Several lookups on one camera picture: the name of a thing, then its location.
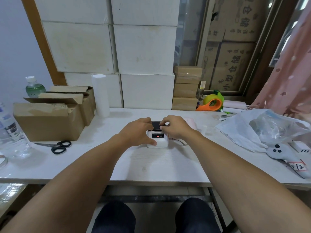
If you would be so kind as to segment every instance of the clear water bottle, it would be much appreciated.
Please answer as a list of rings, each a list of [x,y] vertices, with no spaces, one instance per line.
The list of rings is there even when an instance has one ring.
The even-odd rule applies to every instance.
[[[26,92],[30,98],[38,98],[39,94],[45,92],[45,87],[38,83],[34,76],[26,77],[28,85],[26,86]]]
[[[29,141],[0,102],[0,151],[8,158],[28,156]]]

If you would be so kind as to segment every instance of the bottle with green liquid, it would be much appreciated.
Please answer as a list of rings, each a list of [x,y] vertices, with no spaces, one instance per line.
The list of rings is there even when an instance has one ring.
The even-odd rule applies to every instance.
[[[26,92],[30,98],[38,98],[39,94],[45,92],[45,87],[37,83],[37,80],[34,76],[26,77],[28,85],[26,86]]]

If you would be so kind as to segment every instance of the brown wooden trim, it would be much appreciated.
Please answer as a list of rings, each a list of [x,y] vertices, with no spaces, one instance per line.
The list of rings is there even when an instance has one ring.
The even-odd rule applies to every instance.
[[[271,31],[267,37],[265,46],[260,54],[260,62],[257,65],[257,70],[254,74],[252,82],[248,88],[247,97],[251,97],[256,93],[259,93],[266,83],[273,67],[269,67],[270,61],[277,49],[279,42],[283,36],[283,33],[291,19],[291,16],[295,10],[299,0],[283,0],[275,17],[274,23],[271,27]]]
[[[21,0],[21,1],[28,16],[32,30],[37,39],[45,64],[52,78],[52,82],[56,85],[67,85],[64,73],[57,71],[48,42],[45,38],[45,34],[43,31],[40,15],[35,0]]]

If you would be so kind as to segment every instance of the white tabletop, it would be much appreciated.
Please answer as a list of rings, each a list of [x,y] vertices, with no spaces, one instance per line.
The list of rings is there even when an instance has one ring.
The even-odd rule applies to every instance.
[[[231,150],[243,159],[262,169],[280,183],[310,184],[298,176],[287,165],[273,160],[265,153],[252,153],[234,144],[215,128],[219,121],[212,116],[221,112],[141,110],[111,108],[110,117],[98,116],[90,126],[85,127],[79,139],[60,155],[54,155],[51,148],[32,144],[32,153],[28,158],[10,159],[0,169],[1,183],[45,184],[69,164],[89,149],[107,141],[118,133],[128,122],[141,117],[150,117],[152,121],[161,121],[165,116],[180,115],[193,118],[198,130],[208,126],[205,136]],[[300,158],[311,167],[311,156]],[[145,145],[128,149],[117,162],[111,176],[111,184],[136,185],[196,185],[210,186],[196,155],[189,146],[182,146],[178,141],[169,141],[167,149],[149,149]]]

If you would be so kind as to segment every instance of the pink curtain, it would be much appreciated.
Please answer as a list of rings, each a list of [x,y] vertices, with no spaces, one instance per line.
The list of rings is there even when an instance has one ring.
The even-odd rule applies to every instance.
[[[252,106],[281,115],[311,112],[311,1]]]

